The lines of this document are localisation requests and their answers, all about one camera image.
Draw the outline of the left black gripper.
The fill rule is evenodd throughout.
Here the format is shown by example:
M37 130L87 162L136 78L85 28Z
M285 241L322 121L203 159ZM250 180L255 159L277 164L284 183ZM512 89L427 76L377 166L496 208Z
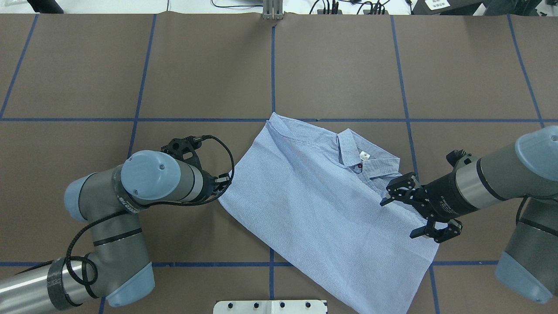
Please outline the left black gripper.
M201 188L201 201L218 195L220 191L220 184L229 184L231 177L229 174L221 174L218 177L212 176L207 172L202 172L202 188Z

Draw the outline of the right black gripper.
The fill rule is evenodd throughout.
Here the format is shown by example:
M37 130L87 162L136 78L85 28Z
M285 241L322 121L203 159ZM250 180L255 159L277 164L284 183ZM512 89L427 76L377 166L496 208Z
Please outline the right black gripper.
M455 174L443 177L420 187L415 172L406 173L392 179L387 187L387 194L379 203L388 205L393 201L400 201L407 205L419 205L418 212L427 218L434 216L437 222L447 222L447 226L437 229L435 221L428 219L423 227L411 231L410 238L428 237L438 244L453 239L462 233L463 225L458 218L465 215L465 202L458 192Z

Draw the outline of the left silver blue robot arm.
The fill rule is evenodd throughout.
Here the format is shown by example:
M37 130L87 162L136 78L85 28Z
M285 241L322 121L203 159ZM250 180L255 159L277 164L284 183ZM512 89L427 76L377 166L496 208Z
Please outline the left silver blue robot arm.
M134 153L123 164L68 185L65 207L85 222L63 257L1 280L3 314L51 314L105 298L122 307L155 288L138 213L154 205L203 205L219 198L234 172L217 177L153 150Z

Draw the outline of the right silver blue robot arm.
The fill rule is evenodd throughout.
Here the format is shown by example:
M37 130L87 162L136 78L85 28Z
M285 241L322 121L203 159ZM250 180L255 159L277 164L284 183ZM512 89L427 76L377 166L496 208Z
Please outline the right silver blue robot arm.
M411 239L442 243L461 234L459 217L520 199L515 229L495 276L510 290L545 304L557 296L558 128L546 126L478 158L464 150L448 153L452 171L422 185L410 172L391 180L380 205L411 205L426 219Z

